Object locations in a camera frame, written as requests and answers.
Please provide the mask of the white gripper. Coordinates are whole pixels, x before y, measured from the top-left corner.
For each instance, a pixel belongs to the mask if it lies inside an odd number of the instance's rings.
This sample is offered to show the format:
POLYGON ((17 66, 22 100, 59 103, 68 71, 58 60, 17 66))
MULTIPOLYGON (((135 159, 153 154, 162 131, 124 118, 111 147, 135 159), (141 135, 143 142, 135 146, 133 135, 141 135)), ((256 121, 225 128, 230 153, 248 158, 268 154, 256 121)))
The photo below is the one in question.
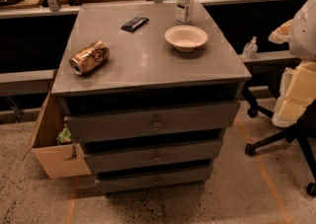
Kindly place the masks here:
MULTIPOLYGON (((279 26, 269 35, 269 41, 289 42, 292 20, 279 26)), ((273 124, 289 127, 296 123, 316 100, 316 62, 303 60, 294 69, 286 67, 281 76, 280 95, 276 100, 273 124)))

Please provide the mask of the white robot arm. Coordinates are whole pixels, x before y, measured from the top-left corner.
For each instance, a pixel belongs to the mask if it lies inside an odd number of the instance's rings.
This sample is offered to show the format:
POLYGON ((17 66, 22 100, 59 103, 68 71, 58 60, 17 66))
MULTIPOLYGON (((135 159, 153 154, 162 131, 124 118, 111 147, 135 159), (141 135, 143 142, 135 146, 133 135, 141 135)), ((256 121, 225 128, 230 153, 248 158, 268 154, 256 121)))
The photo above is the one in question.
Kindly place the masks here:
POLYGON ((316 0, 307 0, 292 20, 271 32, 269 41, 287 42, 290 53, 301 59, 282 73, 274 109, 273 124, 289 127, 316 100, 316 0))

